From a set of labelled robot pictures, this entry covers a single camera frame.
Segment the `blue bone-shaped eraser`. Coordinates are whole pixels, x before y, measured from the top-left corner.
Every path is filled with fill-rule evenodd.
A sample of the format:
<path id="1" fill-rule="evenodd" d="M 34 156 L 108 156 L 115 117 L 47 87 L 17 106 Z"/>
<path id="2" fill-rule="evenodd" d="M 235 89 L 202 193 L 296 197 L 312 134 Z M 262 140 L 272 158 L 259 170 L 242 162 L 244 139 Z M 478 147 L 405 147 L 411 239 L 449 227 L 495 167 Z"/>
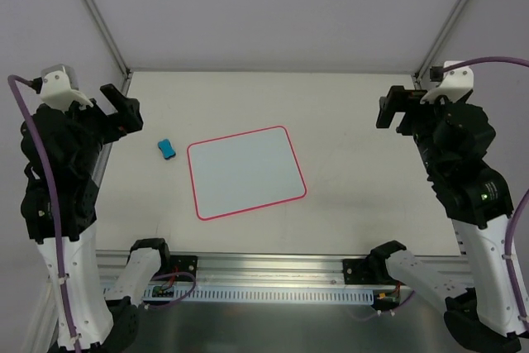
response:
<path id="1" fill-rule="evenodd" d="M 157 147 L 165 160 L 173 159 L 177 153 L 169 139 L 163 139 L 157 143 Z"/>

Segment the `pink framed whiteboard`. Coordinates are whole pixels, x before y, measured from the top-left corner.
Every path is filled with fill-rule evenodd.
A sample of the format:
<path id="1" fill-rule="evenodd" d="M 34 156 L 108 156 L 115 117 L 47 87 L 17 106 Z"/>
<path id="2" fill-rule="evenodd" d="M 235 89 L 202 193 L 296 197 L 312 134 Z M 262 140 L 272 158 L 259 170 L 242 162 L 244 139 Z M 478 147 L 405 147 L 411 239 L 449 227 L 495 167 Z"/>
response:
<path id="1" fill-rule="evenodd" d="M 307 185 L 288 130 L 270 126 L 187 148 L 198 219 L 211 221 L 304 198 Z"/>

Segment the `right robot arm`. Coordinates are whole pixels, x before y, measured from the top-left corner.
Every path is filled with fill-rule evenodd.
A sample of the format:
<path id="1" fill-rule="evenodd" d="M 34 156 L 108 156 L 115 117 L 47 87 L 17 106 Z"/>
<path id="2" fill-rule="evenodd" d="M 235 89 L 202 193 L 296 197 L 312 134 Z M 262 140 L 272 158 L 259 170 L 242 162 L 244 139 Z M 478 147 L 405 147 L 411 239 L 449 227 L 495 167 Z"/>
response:
<path id="1" fill-rule="evenodd" d="M 520 217 L 505 178 L 485 163 L 496 132 L 466 96 L 393 86 L 379 100 L 376 126 L 413 139 L 427 179 L 451 220 L 473 283 L 459 284 L 420 261 L 405 245 L 375 247 L 365 263 L 380 284 L 402 283 L 443 317 L 448 332 L 473 352 L 518 352 L 528 336 L 528 294 L 513 233 Z"/>

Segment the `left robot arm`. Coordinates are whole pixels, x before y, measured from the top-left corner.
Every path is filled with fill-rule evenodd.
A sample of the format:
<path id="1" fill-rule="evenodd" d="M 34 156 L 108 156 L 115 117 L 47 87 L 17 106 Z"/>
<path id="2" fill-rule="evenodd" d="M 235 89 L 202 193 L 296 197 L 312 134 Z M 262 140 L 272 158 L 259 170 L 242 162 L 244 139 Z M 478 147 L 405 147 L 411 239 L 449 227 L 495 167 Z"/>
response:
<path id="1" fill-rule="evenodd" d="M 21 214 L 45 262 L 58 308 L 55 352 L 123 352 L 136 339 L 148 283 L 172 270 L 162 238 L 136 241 L 116 283 L 104 290 L 96 256 L 99 187 L 93 180 L 105 145 L 143 127 L 140 104 L 113 85 L 101 88 L 113 105 L 72 99 L 61 109 L 40 105 L 21 126 L 28 159 Z"/>

